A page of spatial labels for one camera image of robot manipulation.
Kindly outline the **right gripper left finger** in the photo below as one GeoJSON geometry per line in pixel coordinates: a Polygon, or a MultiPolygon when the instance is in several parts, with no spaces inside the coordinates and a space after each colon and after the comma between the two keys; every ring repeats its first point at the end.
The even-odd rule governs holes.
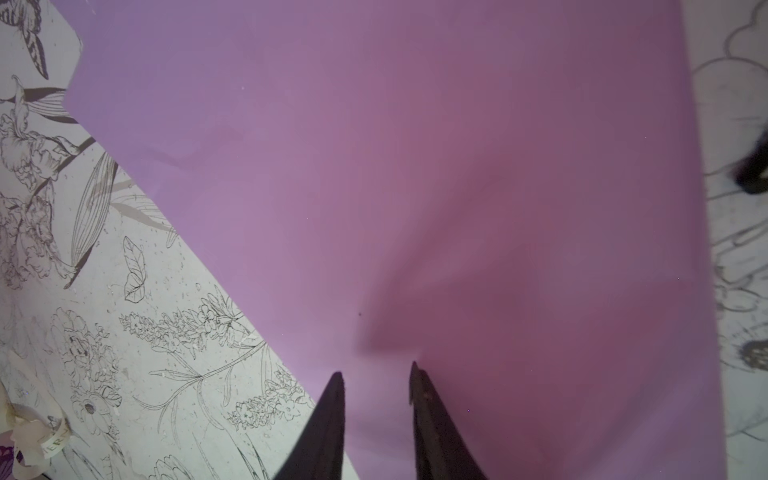
{"type": "Polygon", "coordinates": [[[345,385],[341,372],[322,395],[275,480],[341,480],[344,459],[345,385]]]}

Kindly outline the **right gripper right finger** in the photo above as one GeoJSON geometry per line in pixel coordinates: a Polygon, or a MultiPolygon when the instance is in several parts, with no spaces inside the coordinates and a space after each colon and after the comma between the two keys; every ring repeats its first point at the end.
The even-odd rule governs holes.
{"type": "Polygon", "coordinates": [[[412,363],[409,401],[418,480],[487,480],[428,373],[412,363]]]}

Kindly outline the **purple pink wrapping paper sheet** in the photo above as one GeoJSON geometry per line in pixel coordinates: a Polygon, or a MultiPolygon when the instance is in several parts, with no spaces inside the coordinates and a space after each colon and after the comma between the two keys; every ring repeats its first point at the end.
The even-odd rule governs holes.
{"type": "Polygon", "coordinates": [[[428,371],[492,479],[723,479],[677,1],[60,1],[64,104],[411,479],[428,371]]]}

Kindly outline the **cream ribbon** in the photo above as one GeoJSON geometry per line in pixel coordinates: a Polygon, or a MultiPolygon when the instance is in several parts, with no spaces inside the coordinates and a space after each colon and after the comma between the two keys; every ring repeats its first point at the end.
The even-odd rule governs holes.
{"type": "Polygon", "coordinates": [[[45,420],[34,409],[13,403],[1,385],[1,480],[50,479],[52,459],[70,441],[70,422],[62,412],[45,420]]]}

